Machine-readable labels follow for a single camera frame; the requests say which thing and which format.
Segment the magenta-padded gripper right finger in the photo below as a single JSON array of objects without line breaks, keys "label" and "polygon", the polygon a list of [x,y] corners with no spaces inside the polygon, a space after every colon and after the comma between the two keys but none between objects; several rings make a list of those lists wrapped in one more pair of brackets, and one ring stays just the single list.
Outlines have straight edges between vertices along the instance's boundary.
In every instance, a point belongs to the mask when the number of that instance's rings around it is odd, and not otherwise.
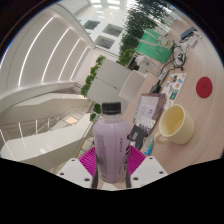
[{"label": "magenta-padded gripper right finger", "polygon": [[137,148],[130,147],[126,174],[127,188],[140,188],[167,175],[154,156],[145,156]]}]

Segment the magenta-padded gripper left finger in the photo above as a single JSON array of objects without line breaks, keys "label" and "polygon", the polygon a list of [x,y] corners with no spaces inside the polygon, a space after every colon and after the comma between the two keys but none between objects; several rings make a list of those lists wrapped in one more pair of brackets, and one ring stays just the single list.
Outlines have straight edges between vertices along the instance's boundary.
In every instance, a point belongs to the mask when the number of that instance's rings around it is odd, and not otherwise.
[{"label": "magenta-padded gripper left finger", "polygon": [[96,189],[98,171],[95,148],[87,150],[79,158],[71,158],[58,172],[57,176],[84,188]]}]

